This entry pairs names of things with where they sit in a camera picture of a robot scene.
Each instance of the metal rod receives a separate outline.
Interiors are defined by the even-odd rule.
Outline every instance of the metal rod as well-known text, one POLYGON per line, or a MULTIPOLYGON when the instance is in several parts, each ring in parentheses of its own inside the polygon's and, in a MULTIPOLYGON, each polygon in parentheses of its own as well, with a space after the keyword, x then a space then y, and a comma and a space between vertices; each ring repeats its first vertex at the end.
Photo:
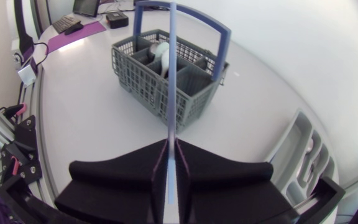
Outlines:
POLYGON ((177 124, 177 4, 171 2, 169 35, 169 77, 168 77, 168 203, 174 201, 175 188, 175 139, 177 124))

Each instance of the keyboard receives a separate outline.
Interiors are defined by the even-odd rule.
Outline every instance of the keyboard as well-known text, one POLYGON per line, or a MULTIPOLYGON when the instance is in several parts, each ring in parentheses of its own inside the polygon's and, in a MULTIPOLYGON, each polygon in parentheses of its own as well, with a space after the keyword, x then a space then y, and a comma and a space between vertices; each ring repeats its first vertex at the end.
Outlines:
POLYGON ((58 21, 54 22, 53 28, 60 34, 70 28, 72 25, 81 22, 79 19, 72 18, 70 16, 63 16, 58 21))

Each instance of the black box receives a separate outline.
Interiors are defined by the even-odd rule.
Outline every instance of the black box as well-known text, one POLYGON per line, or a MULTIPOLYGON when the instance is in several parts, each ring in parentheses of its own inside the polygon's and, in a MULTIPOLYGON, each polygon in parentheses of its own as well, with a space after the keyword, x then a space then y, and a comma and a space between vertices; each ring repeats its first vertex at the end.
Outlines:
POLYGON ((122 12, 112 12, 106 15, 107 23, 110 25, 110 29, 117 29, 120 27, 128 26, 129 19, 122 12))

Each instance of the gray plastic basket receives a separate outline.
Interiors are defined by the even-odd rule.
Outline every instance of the gray plastic basket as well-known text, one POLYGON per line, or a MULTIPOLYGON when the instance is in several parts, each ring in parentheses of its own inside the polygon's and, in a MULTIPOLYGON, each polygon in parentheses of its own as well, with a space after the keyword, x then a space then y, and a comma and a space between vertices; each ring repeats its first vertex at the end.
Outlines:
MULTIPOLYGON (((167 123, 168 80, 160 76, 161 61, 152 62, 147 51, 153 43, 169 41, 169 33, 152 30, 112 45, 112 65, 120 85, 154 115, 167 123)), ((199 118, 211 101, 221 79, 212 80, 216 56, 177 37, 177 131, 199 118)))

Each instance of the basket handle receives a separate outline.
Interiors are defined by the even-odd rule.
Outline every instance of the basket handle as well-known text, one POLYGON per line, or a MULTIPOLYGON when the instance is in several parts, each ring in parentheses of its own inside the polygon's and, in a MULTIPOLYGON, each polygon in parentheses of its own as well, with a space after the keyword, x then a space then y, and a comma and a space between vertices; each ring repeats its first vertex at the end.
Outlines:
MULTIPOLYGON (((160 1, 139 1, 135 5, 135 24, 134 24, 134 35, 139 35, 140 30, 142 29, 142 16, 143 9, 146 6, 160 6, 170 8, 169 2, 160 2, 160 1)), ((221 40, 219 41, 219 50, 218 56, 216 57, 214 69, 212 71, 212 80, 219 80, 221 73, 223 71, 224 59, 227 55, 227 49, 229 48, 229 41, 231 30, 227 28, 225 25, 217 21, 216 19, 206 15, 203 12, 200 12, 196 9, 177 4, 177 10, 189 14, 206 24, 210 25, 212 28, 216 29, 221 33, 221 40)))

